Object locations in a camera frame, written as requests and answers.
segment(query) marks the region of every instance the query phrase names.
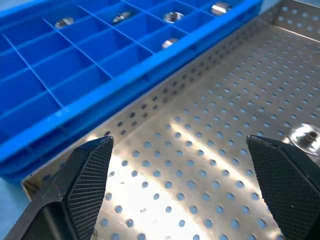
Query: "blue plastic tray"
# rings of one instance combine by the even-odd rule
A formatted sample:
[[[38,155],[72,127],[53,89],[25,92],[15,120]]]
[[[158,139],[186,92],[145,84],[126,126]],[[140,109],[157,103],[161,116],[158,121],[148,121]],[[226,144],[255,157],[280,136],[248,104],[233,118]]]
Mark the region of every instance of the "blue plastic tray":
[[[0,14],[0,176],[12,183],[256,16],[262,0],[33,1]],[[112,25],[119,13],[133,17]],[[165,13],[184,17],[174,24]],[[73,17],[60,30],[55,23]],[[162,50],[170,38],[179,41]]]

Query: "blue table surface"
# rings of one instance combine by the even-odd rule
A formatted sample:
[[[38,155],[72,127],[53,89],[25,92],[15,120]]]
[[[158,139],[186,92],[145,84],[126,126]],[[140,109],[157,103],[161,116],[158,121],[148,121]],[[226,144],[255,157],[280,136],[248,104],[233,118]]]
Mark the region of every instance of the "blue table surface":
[[[30,1],[32,0],[0,0],[0,12]],[[264,0],[261,13],[279,1]],[[320,0],[303,0],[301,2],[320,6]],[[0,178],[0,239],[4,239],[28,203],[29,200],[22,188],[13,186]]]

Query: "perforated metal tray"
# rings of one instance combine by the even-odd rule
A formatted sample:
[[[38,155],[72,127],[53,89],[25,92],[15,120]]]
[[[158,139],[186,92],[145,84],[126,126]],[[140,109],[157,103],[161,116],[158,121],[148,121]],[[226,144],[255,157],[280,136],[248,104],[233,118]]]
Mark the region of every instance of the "perforated metal tray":
[[[98,239],[284,239],[245,140],[319,125],[320,82],[319,42],[270,24],[297,10],[294,24],[315,29],[314,9],[286,1],[278,14],[281,4],[77,142],[115,138]],[[31,196],[75,145],[25,180]]]

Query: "metal nut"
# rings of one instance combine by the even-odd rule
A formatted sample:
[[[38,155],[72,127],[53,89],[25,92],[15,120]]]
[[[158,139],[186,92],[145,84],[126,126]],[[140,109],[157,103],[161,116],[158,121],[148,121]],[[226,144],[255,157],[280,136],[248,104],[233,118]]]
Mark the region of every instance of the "metal nut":
[[[165,20],[167,23],[174,24],[176,21],[182,19],[183,17],[184,15],[182,13],[171,11],[163,16],[163,20]]]
[[[94,231],[93,231],[93,233],[92,233],[92,235],[91,235],[91,238],[90,238],[90,240],[97,240],[98,239],[98,231],[97,231],[97,229],[94,229]]]
[[[113,20],[112,20],[112,25],[118,24],[132,16],[131,11],[125,11],[123,13],[118,14]]]
[[[165,40],[161,47],[162,49],[167,49],[168,47],[172,46],[174,43],[178,42],[178,39],[177,38],[170,38],[168,40]]]
[[[72,25],[75,22],[73,17],[65,17],[54,24],[56,29],[63,29],[65,26]]]
[[[311,156],[320,157],[320,128],[302,123],[289,134],[290,142]]]
[[[213,4],[211,7],[211,13],[215,16],[222,16],[231,10],[231,5],[218,1],[217,3]]]

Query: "stainless steel tray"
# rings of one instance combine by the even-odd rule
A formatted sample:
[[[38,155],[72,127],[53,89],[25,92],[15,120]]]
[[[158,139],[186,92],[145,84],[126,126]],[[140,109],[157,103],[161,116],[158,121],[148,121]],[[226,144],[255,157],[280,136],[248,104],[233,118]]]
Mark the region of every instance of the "stainless steel tray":
[[[98,239],[284,239],[245,140],[319,126],[315,13],[296,1],[275,5],[25,179],[27,192],[77,145],[108,133],[116,146]]]

